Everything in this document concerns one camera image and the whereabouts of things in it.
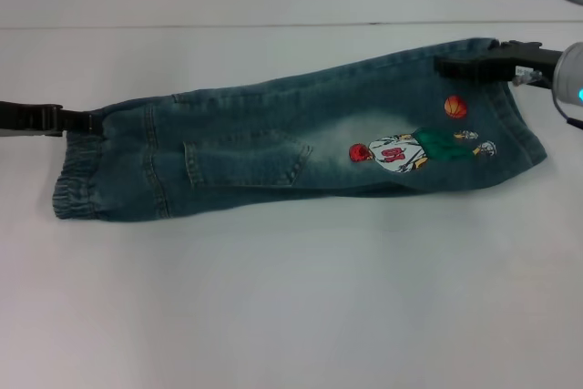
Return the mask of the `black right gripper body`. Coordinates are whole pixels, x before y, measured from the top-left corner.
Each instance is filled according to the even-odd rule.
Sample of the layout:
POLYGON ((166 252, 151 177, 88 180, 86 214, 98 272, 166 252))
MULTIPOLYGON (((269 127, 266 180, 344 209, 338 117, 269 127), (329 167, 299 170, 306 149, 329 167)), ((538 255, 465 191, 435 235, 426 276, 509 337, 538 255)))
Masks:
POLYGON ((535 85, 551 85, 562 51, 546 49, 539 42, 495 40, 486 54, 486 81, 512 82, 537 72, 535 85))

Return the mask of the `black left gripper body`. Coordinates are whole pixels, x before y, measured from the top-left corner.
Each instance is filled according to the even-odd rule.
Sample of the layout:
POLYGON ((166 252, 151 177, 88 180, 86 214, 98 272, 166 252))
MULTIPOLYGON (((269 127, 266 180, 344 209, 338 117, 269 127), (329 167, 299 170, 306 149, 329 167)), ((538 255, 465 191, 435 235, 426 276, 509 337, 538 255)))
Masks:
POLYGON ((55 104, 0 103, 1 137, 61 137, 62 107, 55 104))

